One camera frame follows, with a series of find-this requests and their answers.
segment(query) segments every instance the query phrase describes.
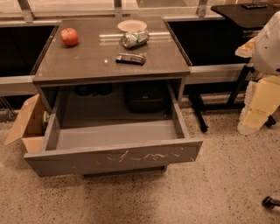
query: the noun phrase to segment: red apple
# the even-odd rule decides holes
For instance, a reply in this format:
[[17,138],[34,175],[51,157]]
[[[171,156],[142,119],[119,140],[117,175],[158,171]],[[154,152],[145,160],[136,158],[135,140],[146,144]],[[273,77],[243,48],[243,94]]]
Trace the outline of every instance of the red apple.
[[67,46],[74,46],[78,43],[78,32],[73,28],[63,29],[60,33],[62,42]]

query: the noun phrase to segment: black object in drawer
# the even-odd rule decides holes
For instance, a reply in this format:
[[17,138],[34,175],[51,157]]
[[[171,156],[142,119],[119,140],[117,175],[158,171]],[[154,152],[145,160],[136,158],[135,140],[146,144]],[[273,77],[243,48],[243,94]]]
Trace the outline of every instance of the black object in drawer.
[[125,103],[132,113],[169,111],[170,96],[164,81],[129,82],[124,86]]

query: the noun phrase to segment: open drawer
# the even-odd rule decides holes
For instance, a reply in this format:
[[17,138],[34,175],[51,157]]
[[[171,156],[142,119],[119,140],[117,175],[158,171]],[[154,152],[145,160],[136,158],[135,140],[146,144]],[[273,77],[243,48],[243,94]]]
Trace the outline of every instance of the open drawer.
[[189,138],[170,85],[171,111],[128,111],[122,83],[111,94],[79,96],[61,87],[40,152],[24,159],[39,176],[126,172],[192,162],[202,141]]

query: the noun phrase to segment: silver can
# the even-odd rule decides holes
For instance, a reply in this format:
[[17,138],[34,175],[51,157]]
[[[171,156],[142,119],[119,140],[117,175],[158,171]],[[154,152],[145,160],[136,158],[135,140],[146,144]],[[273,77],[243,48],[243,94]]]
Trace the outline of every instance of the silver can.
[[122,44],[126,48],[140,46],[150,39],[150,34],[147,30],[142,31],[127,31],[122,36]]

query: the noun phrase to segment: terrazzo floor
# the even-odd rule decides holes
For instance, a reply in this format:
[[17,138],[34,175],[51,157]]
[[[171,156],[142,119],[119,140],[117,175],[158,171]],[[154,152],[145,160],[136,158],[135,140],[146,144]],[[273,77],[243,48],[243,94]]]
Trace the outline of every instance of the terrazzo floor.
[[239,111],[204,113],[200,131],[193,110],[182,107],[192,137],[204,143],[193,163],[98,178],[79,175],[39,178],[24,161],[20,140],[4,147],[12,122],[0,114],[0,223],[280,223],[280,114],[278,123],[242,136]]

